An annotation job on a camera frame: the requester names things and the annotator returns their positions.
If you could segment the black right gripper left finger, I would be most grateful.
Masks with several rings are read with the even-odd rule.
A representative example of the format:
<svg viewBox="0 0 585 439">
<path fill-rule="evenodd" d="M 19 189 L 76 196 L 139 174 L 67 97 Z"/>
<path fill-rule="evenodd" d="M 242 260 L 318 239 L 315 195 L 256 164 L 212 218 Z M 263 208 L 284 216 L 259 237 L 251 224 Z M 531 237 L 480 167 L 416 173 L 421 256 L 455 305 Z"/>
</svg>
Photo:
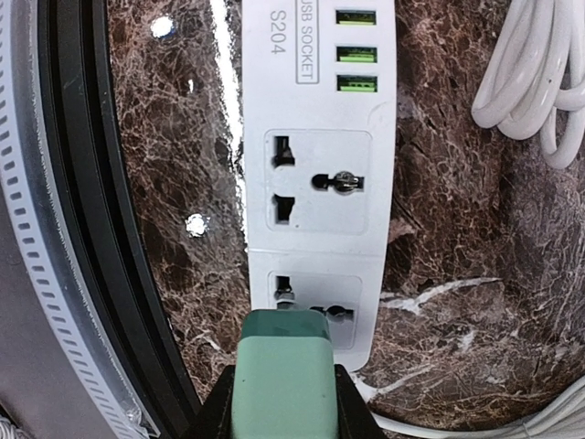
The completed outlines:
<svg viewBox="0 0 585 439">
<path fill-rule="evenodd" d="M 185 439 L 229 439 L 231 437 L 231 401 L 235 367 L 223 369 L 194 422 L 182 435 Z"/>
</svg>

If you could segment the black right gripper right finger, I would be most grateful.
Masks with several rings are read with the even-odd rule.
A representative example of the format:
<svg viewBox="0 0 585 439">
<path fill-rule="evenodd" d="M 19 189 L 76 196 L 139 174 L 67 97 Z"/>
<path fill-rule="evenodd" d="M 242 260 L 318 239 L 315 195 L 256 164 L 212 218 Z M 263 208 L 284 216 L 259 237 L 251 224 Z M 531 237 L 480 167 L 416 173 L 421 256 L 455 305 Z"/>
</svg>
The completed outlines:
<svg viewBox="0 0 585 439">
<path fill-rule="evenodd" d="M 342 365 L 335 365 L 338 437 L 341 439 L 386 439 L 364 399 Z"/>
</svg>

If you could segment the green plug adapter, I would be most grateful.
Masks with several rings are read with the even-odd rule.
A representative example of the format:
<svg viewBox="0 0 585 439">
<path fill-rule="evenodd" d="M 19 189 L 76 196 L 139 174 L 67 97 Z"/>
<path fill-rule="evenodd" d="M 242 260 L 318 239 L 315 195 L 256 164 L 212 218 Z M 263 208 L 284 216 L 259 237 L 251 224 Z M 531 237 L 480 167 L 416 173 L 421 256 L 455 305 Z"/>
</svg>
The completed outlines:
<svg viewBox="0 0 585 439">
<path fill-rule="evenodd" d="M 336 438 L 334 353 L 313 310 L 254 310 L 244 320 L 231 400 L 233 438 Z"/>
</svg>

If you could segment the white power strip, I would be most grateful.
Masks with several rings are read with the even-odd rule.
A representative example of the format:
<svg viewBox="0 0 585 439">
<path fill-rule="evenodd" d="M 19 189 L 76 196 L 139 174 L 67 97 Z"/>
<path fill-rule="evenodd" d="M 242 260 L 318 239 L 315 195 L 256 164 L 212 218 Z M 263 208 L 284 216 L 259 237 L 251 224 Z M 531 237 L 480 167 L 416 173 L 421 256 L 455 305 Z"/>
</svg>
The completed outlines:
<svg viewBox="0 0 585 439">
<path fill-rule="evenodd" d="M 242 5 L 251 305 L 323 314 L 348 370 L 370 357 L 385 270 L 395 18 L 391 1 Z"/>
</svg>

